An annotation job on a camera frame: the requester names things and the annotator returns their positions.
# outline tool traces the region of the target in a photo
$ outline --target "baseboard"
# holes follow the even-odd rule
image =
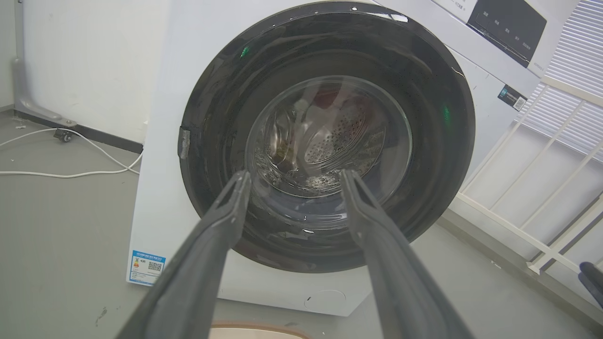
[[[82,126],[82,125],[76,125],[74,127],[65,127],[65,126],[57,124],[55,122],[45,120],[42,118],[38,118],[37,116],[23,113],[23,112],[20,112],[17,110],[13,110],[13,111],[14,111],[15,116],[17,116],[21,119],[35,122],[36,124],[48,126],[50,128],[56,128],[56,127],[68,128],[68,129],[71,129],[71,130],[74,130],[74,131],[80,133],[81,135],[85,136],[86,138],[88,138],[90,140],[98,141],[102,144],[106,144],[109,146],[121,148],[122,150],[130,151],[130,152],[134,152],[134,153],[138,153],[138,154],[142,153],[142,144],[132,141],[132,140],[124,139],[119,136],[111,135],[111,134],[105,133],[103,131],[95,130],[94,128],[90,128],[90,127],[86,127],[86,126]]]
[[[0,107],[0,113],[11,110],[11,109],[14,109],[14,104],[2,106],[2,107]]]
[[[603,337],[603,312],[546,272],[536,274],[526,259],[463,217],[446,210],[437,224],[453,236],[483,253],[501,269],[521,280],[598,337]]]

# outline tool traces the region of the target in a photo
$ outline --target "black control panel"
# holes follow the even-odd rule
[[[478,0],[467,25],[528,67],[546,19],[524,0]]]

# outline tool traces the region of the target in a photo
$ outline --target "washing machine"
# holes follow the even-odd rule
[[[524,0],[171,1],[127,281],[152,285],[230,176],[253,179],[218,297],[349,315],[370,293],[338,173],[410,240],[538,84],[571,8]]]

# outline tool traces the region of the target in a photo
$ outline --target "circular panel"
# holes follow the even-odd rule
[[[446,46],[400,16],[358,2],[292,8],[201,75],[182,121],[189,144],[178,142],[183,180],[202,217],[232,174],[252,173],[238,253],[305,273],[364,265],[341,168],[362,174],[409,241],[452,201],[473,150],[471,93]]]

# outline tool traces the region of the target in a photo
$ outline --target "concrete floor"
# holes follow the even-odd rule
[[[25,129],[15,129],[25,125]],[[43,127],[0,113],[0,142]],[[101,145],[123,163],[136,154]],[[80,138],[52,132],[0,148],[0,171],[118,170]],[[112,338],[147,287],[126,283],[137,175],[0,176],[0,338]],[[413,244],[476,338],[593,338],[551,302],[439,226]],[[347,318],[219,300],[215,320],[378,338],[370,296]]]

